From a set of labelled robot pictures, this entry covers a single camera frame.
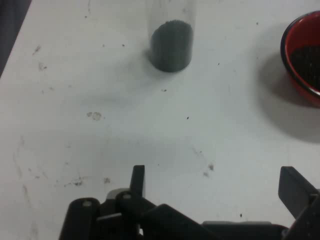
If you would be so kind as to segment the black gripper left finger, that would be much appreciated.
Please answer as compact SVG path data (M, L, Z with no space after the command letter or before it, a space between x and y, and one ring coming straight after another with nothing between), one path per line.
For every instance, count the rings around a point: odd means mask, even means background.
M129 189L100 203L79 198L68 207L61 240L213 240L215 235L167 204L143 197L144 165L135 165Z

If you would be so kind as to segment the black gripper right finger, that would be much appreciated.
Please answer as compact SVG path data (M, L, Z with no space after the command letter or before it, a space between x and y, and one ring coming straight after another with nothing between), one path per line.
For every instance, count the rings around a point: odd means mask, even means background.
M320 238L320 191L294 167L280 169L278 196L295 221L284 234L285 240Z

